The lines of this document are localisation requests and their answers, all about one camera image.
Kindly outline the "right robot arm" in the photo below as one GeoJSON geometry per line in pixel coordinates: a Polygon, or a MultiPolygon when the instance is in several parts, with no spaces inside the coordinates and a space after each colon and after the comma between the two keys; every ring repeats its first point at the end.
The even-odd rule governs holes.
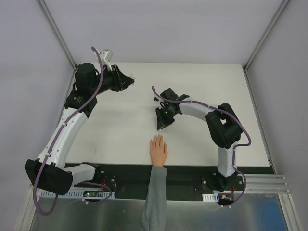
{"type": "Polygon", "coordinates": [[[155,109],[157,130],[170,126],[176,115],[190,115],[207,123],[211,139],[218,147],[218,166],[216,174],[206,183],[213,190],[222,192],[229,189],[237,177],[235,147],[243,132],[231,106],[223,103],[211,107],[186,94],[178,96],[171,88],[160,95],[154,93],[154,101],[159,104],[155,109]]]}

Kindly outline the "grey sleeved forearm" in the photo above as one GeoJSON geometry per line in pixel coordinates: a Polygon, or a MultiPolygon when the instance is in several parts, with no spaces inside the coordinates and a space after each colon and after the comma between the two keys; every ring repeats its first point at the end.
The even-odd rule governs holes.
{"type": "Polygon", "coordinates": [[[167,219],[166,176],[166,168],[152,167],[148,193],[141,215],[142,231],[165,230],[167,219]]]}

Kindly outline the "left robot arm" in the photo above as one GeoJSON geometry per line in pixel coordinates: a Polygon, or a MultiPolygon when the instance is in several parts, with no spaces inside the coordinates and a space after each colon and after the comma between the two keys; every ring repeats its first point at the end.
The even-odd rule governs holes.
{"type": "Polygon", "coordinates": [[[101,184],[98,165],[88,162],[65,168],[68,152],[83,124],[97,104],[96,96],[107,90],[123,91],[135,82],[123,74],[115,64],[104,65],[100,73],[93,64],[77,66],[73,88],[66,98],[62,118],[46,148],[36,160],[28,159],[25,171],[39,189],[65,195],[71,186],[85,181],[91,187],[101,184]]]}

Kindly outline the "mannequin hand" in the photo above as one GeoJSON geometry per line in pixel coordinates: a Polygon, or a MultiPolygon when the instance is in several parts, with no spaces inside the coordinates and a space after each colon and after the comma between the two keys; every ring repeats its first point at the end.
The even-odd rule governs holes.
{"type": "Polygon", "coordinates": [[[153,166],[163,167],[167,160],[167,155],[167,144],[164,142],[163,135],[155,135],[150,141],[150,157],[153,166]]]}

